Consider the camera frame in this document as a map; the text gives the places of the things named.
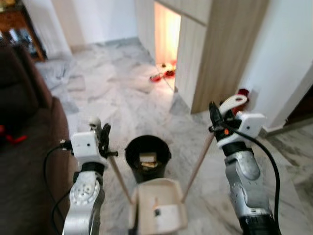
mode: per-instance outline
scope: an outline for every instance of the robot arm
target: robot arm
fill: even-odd
[[[230,199],[243,229],[244,235],[278,235],[269,206],[268,196],[263,186],[263,176],[255,161],[250,142],[236,133],[222,127],[226,123],[247,134],[257,137],[264,124],[261,114],[224,112],[214,103],[210,105],[212,127],[218,146],[226,156],[226,177],[230,185]]]
[[[100,120],[93,119],[90,132],[71,137],[72,151],[81,171],[69,193],[70,208],[63,235],[98,235],[100,209],[104,202],[103,173],[108,168],[110,125],[101,129]]]

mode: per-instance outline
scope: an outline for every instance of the white marble tile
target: white marble tile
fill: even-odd
[[[313,165],[288,166],[287,171],[313,231]]]
[[[98,116],[102,124],[111,124],[110,147],[119,151],[116,161],[130,191],[136,182],[125,161],[125,147],[140,135],[159,136],[168,143],[172,153],[165,177],[179,180],[184,190],[207,133],[208,112],[189,115],[186,104],[165,81],[150,83],[149,77],[157,69],[138,43],[91,45],[75,53],[74,59],[76,65],[67,90],[78,113],[68,117],[71,130],[87,131],[91,116]],[[282,172],[280,224],[283,234],[311,234],[303,206],[285,169],[290,163],[270,143],[262,142],[269,147]],[[272,201],[271,166],[262,151],[257,148],[254,151]],[[128,202],[111,167],[104,173],[104,190],[100,234],[127,234]],[[188,228],[178,234],[241,234],[228,193],[224,154],[213,141],[186,201]]]
[[[49,89],[68,83],[70,74],[75,67],[74,60],[50,60],[38,62],[36,67],[41,73]]]
[[[294,166],[313,165],[313,124],[268,139]]]

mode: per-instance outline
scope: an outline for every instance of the red object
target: red object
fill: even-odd
[[[20,142],[24,141],[25,139],[27,139],[27,136],[21,136],[17,139],[13,139],[13,137],[11,135],[8,135],[5,133],[5,127],[3,125],[0,125],[0,137],[1,136],[4,136],[5,139],[11,144],[20,143]]]
[[[248,98],[249,91],[247,89],[239,89],[237,94],[243,94],[245,97]],[[242,111],[245,109],[245,106],[248,102],[249,102],[249,98],[247,99],[246,103],[233,108],[231,111],[233,112],[234,115],[236,115],[239,111]]]
[[[164,73],[164,77],[173,78],[175,76],[175,70],[168,70]]]
[[[173,66],[175,66],[176,63],[177,63],[177,60],[172,60],[172,62],[171,62],[171,64],[172,64]]]
[[[150,81],[152,81],[152,82],[159,82],[161,80],[161,78],[162,78],[162,74],[159,73],[157,75],[151,76],[150,77]]]

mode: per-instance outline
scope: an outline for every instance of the baseboard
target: baseboard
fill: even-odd
[[[293,124],[289,124],[289,125],[281,125],[281,126],[278,126],[278,127],[274,127],[274,128],[266,128],[266,127],[263,127],[260,131],[260,134],[259,136],[260,137],[269,137],[269,136],[274,136],[274,135],[277,135],[277,134],[281,134],[281,133],[284,133],[284,132],[287,132],[287,131],[291,131],[291,130],[294,130],[294,129],[298,129],[298,128],[301,128],[303,126],[306,126],[306,125],[309,125],[309,124],[312,124],[313,123],[313,117],[312,118],[309,118],[309,119],[306,119],[306,120],[303,120],[303,121],[299,121],[299,122],[296,122],[296,123],[293,123]]]
[[[68,59],[73,55],[70,51],[55,51],[53,53],[47,53],[48,60],[56,60],[56,59]]]
[[[75,53],[75,52],[79,52],[82,50],[90,49],[92,45],[110,46],[110,45],[120,44],[122,46],[126,44],[136,44],[136,43],[140,44],[138,37],[132,37],[132,38],[122,38],[122,39],[116,39],[116,40],[111,40],[111,41],[106,41],[106,42],[91,43],[91,44],[85,44],[85,45],[74,45],[74,46],[70,46],[70,49],[73,53]]]

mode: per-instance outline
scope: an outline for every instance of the white handle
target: white handle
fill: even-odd
[[[222,114],[222,116],[224,116],[228,110],[246,103],[247,100],[248,98],[243,94],[235,94],[225,100],[224,103],[220,106],[220,113]]]

